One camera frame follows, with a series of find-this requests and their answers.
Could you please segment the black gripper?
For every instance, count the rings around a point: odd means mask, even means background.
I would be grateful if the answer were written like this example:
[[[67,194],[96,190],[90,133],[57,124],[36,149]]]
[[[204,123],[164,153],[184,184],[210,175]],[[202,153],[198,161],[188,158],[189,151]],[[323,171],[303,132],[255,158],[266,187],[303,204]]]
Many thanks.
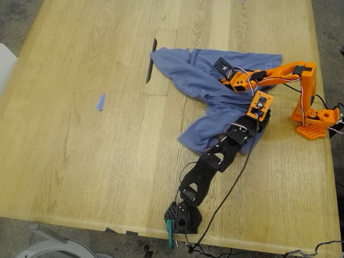
[[[249,117],[247,115],[241,116],[238,119],[238,124],[241,126],[241,130],[251,137],[253,137],[257,133],[262,133],[270,119],[270,110],[267,111],[265,118],[262,121],[257,121],[256,118]]]

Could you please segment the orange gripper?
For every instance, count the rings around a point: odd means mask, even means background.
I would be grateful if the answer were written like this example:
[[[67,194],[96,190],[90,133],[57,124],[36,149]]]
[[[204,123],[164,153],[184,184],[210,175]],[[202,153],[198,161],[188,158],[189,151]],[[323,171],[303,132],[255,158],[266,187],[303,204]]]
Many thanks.
[[[265,71],[242,72],[234,71],[229,76],[228,80],[220,79],[220,82],[227,88],[234,92],[250,91],[255,92],[258,88],[258,83],[265,78]]]

